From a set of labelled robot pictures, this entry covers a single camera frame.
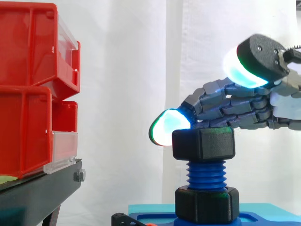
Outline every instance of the black fingertip cap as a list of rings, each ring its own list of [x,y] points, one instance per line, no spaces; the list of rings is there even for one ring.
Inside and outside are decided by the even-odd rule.
[[[238,45],[237,56],[248,72],[272,83],[287,76],[280,67],[280,50],[285,48],[279,42],[261,34],[254,34]]]

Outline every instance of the white curtain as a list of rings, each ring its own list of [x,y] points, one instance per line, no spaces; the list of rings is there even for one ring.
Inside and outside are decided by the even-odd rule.
[[[225,53],[255,32],[300,45],[294,0],[52,0],[81,42],[79,151],[87,178],[58,226],[108,226],[129,204],[173,203],[185,163],[148,139],[165,108],[224,78]],[[236,130],[228,185],[241,202],[301,214],[301,132]]]
[[[206,82],[223,79],[223,57],[253,33],[268,35],[285,46],[301,45],[294,0],[168,2],[166,61],[172,58],[174,64],[166,65],[166,87],[177,88],[166,88],[167,107],[178,106]],[[235,130],[236,157],[227,161],[226,182],[238,189],[241,202],[268,202],[301,214],[300,137],[301,132],[288,129]],[[164,203],[174,202],[173,191],[187,184],[185,164],[175,161],[166,149]]]

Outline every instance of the blue screw thread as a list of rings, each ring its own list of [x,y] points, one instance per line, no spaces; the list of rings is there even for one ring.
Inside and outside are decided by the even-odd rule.
[[[226,168],[225,161],[215,162],[189,162],[187,176],[189,179],[188,188],[207,191],[225,191],[226,177],[224,175]]]

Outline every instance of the green led light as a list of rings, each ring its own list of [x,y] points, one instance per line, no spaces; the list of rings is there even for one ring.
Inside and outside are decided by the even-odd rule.
[[[223,69],[232,82],[249,89],[260,87],[268,83],[243,67],[237,57],[237,48],[232,49],[225,56]]]
[[[172,132],[176,129],[190,129],[190,122],[175,109],[164,111],[150,127],[150,140],[161,146],[172,145]]]

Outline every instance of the hexagonal nut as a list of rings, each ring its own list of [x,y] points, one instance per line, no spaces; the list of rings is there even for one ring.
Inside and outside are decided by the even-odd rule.
[[[229,224],[239,215],[239,193],[233,187],[208,192],[180,187],[175,192],[178,218],[195,224]]]
[[[85,179],[86,179],[86,171],[84,169],[80,169],[77,172],[77,176],[78,176],[77,178],[78,178],[79,182],[85,181]]]
[[[179,129],[172,133],[172,139],[177,160],[220,161],[235,156],[234,130],[230,127]]]

